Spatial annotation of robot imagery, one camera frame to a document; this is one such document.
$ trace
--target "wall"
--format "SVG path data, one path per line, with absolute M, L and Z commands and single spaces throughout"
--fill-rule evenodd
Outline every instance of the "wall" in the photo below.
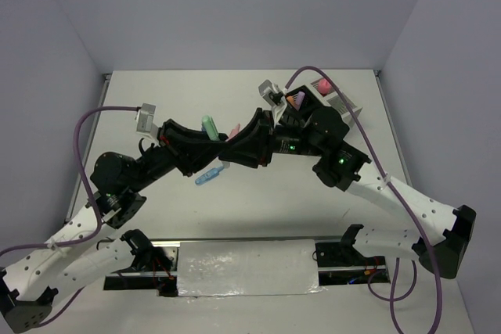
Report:
M 416 0 L 60 0 L 101 72 L 381 68 Z
M 103 78 L 54 0 L 0 0 L 0 81 L 3 249 L 43 242 L 63 223 L 77 177 L 73 128 Z
M 476 333 L 499 331 L 499 0 L 419 0 L 383 69 L 419 189 L 478 211 L 459 282 Z

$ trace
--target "white plastic sheet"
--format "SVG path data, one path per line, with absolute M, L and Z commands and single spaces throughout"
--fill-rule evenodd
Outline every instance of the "white plastic sheet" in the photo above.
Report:
M 313 240 L 184 242 L 179 250 L 180 296 L 317 293 Z

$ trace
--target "green object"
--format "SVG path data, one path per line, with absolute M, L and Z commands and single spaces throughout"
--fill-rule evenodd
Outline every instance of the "green object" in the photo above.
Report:
M 211 141 L 219 141 L 219 132 L 216 128 L 216 124 L 214 124 L 214 121 L 212 120 L 212 117 L 209 117 L 208 115 L 202 117 L 202 127 L 204 127 L 204 130 L 207 132 L 207 136 L 209 136 Z

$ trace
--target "blue object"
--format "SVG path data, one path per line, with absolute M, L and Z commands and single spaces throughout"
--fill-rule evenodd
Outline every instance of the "blue object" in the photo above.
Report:
M 219 166 L 219 167 L 213 167 L 209 171 L 207 171 L 205 174 L 202 176 L 199 176 L 195 180 L 196 185 L 202 185 L 204 183 L 207 183 L 208 181 L 216 178 L 219 176 L 219 173 L 225 169 L 224 166 Z

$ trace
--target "white table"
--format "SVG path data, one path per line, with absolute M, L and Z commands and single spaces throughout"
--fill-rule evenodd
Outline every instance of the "white table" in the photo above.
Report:
M 155 122 L 173 118 L 200 128 L 205 114 L 219 131 L 251 119 L 256 107 L 267 108 L 258 94 L 263 80 L 283 86 L 292 70 L 118 71 L 107 90 L 105 105 L 157 105 Z M 386 170 L 405 180 L 402 162 L 372 70 L 328 70 L 347 95 L 363 107 L 360 120 Z M 304 73 L 296 85 L 314 81 Z M 87 172 L 106 151 L 139 156 L 131 113 L 104 113 L 88 156 Z M 356 130 L 346 141 L 366 151 Z M 140 228 L 152 239 L 342 235 L 363 223 L 400 228 L 398 221 L 364 200 L 328 189 L 312 172 L 314 157 L 274 156 L 257 170 L 232 165 L 214 181 L 196 187 L 194 178 L 172 171 L 142 191 L 145 206 L 128 228 Z M 79 190 L 76 207 L 85 202 Z M 404 262 L 398 290 L 411 279 Z M 434 314 L 434 283 L 420 267 L 416 292 L 398 305 L 405 332 L 422 333 Z M 472 333 L 455 281 L 444 281 L 444 313 L 439 332 Z M 377 286 L 388 294 L 389 286 Z M 373 298 L 366 286 L 331 286 L 307 296 L 245 296 L 233 298 L 157 298 L 151 291 L 103 292 L 102 281 L 89 286 L 73 307 L 40 332 L 137 333 L 315 333 L 395 332 L 387 304 Z

